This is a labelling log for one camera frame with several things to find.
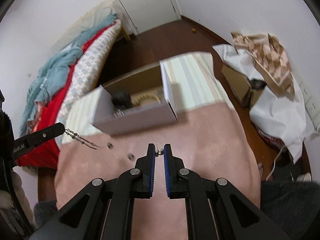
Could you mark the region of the white cardboard box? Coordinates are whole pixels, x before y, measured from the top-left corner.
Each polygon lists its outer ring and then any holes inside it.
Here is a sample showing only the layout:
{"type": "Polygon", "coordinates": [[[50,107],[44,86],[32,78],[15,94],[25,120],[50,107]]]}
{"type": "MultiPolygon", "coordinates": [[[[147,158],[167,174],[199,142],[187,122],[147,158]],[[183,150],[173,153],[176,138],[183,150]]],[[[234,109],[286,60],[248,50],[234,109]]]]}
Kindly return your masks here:
{"type": "Polygon", "coordinates": [[[156,62],[103,85],[91,124],[105,134],[120,135],[177,121],[171,81],[163,64],[156,62]],[[131,108],[113,105],[112,95],[118,91],[131,95],[131,108]]]}

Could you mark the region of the checkered mattress sheet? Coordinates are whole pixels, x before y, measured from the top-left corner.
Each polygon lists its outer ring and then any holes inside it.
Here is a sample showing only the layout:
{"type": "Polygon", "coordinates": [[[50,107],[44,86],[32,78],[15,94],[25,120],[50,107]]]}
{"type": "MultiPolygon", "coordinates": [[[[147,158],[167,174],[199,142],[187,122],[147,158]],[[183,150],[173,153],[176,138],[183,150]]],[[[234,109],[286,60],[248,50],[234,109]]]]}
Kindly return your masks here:
{"type": "Polygon", "coordinates": [[[120,31],[121,20],[117,18],[82,46],[84,53],[75,64],[71,83],[56,114],[55,122],[65,124],[72,105],[94,89],[120,31]]]}

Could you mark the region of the beige geometric pattern bag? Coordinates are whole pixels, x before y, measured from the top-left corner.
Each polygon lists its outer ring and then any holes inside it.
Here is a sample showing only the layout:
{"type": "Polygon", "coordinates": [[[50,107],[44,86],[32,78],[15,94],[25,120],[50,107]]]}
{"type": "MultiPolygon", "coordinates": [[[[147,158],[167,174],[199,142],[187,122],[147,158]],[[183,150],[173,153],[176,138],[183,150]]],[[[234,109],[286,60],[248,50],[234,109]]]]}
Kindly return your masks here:
{"type": "Polygon", "coordinates": [[[234,48],[249,52],[255,69],[276,96],[285,93],[295,95],[291,64],[284,47],[274,35],[231,32],[231,36],[234,48]]]}

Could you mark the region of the small silver earring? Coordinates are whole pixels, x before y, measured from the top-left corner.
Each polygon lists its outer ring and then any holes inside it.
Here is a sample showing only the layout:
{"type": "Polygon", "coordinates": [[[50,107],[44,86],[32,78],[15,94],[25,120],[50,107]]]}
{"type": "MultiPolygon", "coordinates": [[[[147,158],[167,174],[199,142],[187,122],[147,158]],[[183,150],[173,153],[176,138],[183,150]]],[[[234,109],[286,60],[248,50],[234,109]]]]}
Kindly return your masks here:
{"type": "Polygon", "coordinates": [[[159,156],[163,155],[164,154],[164,149],[163,148],[162,149],[157,149],[155,154],[156,154],[156,157],[159,157],[159,156]]]}

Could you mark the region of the white door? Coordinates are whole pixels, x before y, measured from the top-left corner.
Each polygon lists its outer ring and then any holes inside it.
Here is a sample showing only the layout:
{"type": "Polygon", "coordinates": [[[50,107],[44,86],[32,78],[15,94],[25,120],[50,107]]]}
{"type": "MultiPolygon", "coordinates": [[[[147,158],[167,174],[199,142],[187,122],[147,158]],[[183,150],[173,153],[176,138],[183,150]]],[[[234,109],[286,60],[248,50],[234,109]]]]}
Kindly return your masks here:
{"type": "Polygon", "coordinates": [[[114,0],[124,11],[135,35],[178,21],[181,13],[176,0],[114,0]]]}

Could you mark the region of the brown cardboard box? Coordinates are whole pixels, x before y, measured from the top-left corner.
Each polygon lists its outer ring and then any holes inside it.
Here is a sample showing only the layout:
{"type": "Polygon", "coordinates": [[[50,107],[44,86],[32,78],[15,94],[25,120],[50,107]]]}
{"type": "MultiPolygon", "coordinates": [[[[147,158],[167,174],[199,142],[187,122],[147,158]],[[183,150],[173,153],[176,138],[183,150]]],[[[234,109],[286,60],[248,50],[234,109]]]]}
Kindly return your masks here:
{"type": "Polygon", "coordinates": [[[259,99],[266,83],[261,80],[249,80],[244,74],[223,65],[222,74],[242,108],[251,108],[259,99]]]}

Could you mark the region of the teal blue blanket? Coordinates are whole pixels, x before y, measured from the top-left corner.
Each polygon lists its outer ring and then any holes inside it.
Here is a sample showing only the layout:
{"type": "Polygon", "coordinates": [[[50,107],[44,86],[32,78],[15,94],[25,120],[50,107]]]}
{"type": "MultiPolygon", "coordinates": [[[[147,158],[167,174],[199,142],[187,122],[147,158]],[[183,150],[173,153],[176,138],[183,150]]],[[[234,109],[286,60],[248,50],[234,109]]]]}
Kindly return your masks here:
{"type": "Polygon", "coordinates": [[[84,53],[82,46],[99,31],[114,24],[116,19],[117,15],[110,13],[101,23],[83,30],[39,69],[36,79],[27,91],[26,106],[19,125],[19,136],[24,136],[31,131],[31,121],[38,110],[37,104],[46,105],[65,86],[71,65],[84,53]]]}

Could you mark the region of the white power strip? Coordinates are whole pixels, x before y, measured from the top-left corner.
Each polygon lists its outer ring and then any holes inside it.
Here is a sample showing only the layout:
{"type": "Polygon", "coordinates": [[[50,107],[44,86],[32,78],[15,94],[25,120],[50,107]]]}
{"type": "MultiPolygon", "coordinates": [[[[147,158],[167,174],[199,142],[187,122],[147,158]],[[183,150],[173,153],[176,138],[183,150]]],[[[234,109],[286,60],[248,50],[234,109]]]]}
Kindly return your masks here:
{"type": "Polygon", "coordinates": [[[314,128],[319,129],[319,101],[304,80],[300,81],[299,86],[303,94],[306,112],[308,113],[314,128]]]}

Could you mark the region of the white fabric bag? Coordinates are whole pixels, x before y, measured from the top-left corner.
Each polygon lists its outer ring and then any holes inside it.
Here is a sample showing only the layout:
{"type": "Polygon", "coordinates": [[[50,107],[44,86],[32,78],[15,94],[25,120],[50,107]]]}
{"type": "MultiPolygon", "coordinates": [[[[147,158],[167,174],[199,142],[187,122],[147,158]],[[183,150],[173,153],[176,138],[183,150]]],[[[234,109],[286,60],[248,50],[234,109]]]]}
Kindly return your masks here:
{"type": "MultiPolygon", "coordinates": [[[[247,50],[236,51],[233,46],[220,44],[213,46],[224,64],[244,74],[249,80],[263,81],[263,76],[255,69],[253,58],[247,50]]],[[[264,134],[280,139],[289,150],[294,163],[302,156],[303,141],[312,132],[306,132],[306,110],[302,91],[293,81],[295,94],[276,96],[265,86],[256,103],[251,107],[251,121],[264,134]]]]}

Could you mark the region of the black smart band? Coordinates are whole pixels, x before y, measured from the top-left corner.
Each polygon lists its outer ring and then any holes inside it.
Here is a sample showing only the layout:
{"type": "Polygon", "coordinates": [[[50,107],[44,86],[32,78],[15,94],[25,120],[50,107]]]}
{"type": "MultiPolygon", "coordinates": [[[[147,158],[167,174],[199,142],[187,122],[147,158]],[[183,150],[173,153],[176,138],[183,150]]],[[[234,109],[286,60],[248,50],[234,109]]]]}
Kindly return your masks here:
{"type": "Polygon", "coordinates": [[[127,91],[118,91],[112,95],[113,105],[118,109],[129,109],[133,106],[131,95],[127,91]]]}

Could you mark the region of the red floral quilt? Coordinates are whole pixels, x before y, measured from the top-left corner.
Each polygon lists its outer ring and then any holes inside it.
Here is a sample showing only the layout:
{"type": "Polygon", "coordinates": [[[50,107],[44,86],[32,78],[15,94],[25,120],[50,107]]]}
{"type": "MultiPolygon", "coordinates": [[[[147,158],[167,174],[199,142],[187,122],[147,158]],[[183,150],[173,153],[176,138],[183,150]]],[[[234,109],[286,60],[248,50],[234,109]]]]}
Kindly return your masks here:
{"type": "MultiPolygon", "coordinates": [[[[71,83],[75,64],[71,65],[71,73],[68,75],[66,85],[59,92],[57,92],[52,101],[50,101],[44,107],[40,114],[40,120],[37,122],[36,127],[32,130],[32,132],[44,129],[56,123],[56,114],[60,109],[60,105],[71,83]]],[[[17,165],[21,167],[35,166],[56,169],[60,153],[59,145],[61,144],[61,140],[62,137],[59,136],[56,139],[45,142],[24,156],[18,158],[16,160],[17,165]]]]}

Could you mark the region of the pink suede table mat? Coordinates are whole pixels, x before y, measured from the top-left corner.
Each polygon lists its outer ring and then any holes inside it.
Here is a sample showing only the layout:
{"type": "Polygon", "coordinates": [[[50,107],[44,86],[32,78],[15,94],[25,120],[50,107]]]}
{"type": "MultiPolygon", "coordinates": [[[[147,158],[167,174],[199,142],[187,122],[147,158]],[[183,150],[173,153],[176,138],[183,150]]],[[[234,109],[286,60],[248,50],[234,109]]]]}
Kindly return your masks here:
{"type": "MultiPolygon", "coordinates": [[[[55,176],[56,205],[63,207],[92,179],[110,180],[134,167],[128,158],[144,156],[148,145],[170,144],[174,156],[203,178],[230,181],[252,203],[260,204],[260,175],[240,118],[225,103],[202,107],[178,116],[178,122],[139,133],[91,136],[97,150],[77,141],[63,145],[55,176]]],[[[163,157],[155,163],[150,199],[135,201],[132,239],[187,239],[184,200],[167,197],[163,157]]]]}

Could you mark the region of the white sneaker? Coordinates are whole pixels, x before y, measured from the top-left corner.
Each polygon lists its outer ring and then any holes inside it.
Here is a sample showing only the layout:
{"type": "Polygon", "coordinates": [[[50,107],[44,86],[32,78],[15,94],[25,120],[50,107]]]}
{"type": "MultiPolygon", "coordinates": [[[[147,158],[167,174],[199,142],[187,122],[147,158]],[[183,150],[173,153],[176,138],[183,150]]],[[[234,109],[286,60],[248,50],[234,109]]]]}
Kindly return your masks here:
{"type": "Polygon", "coordinates": [[[298,181],[298,182],[311,182],[312,181],[311,174],[309,172],[305,173],[305,174],[302,174],[302,175],[297,177],[296,181],[298,181]]]}

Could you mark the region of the dark fuzzy blanket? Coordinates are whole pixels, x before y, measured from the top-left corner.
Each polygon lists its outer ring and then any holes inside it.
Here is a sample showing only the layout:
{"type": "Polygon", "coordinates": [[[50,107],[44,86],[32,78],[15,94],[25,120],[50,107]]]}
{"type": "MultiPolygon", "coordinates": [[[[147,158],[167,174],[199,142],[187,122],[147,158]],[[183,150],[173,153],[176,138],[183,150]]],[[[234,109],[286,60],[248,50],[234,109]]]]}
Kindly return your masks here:
{"type": "Polygon", "coordinates": [[[319,184],[262,182],[260,209],[290,239],[319,239],[319,184]]]}

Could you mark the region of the striped fabric table cover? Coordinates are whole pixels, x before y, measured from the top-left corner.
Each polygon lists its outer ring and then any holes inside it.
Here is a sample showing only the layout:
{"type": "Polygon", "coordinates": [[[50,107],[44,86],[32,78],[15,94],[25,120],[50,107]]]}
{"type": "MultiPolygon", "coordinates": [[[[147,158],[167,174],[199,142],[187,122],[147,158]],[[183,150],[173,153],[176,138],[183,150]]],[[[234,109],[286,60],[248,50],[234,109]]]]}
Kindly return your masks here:
{"type": "MultiPolygon", "coordinates": [[[[172,84],[180,113],[193,111],[215,103],[224,102],[234,109],[220,81],[214,76],[214,61],[211,53],[192,52],[160,61],[172,84]]],[[[78,99],[71,107],[65,128],[81,137],[103,133],[91,124],[91,119],[103,86],[78,99]]]]}

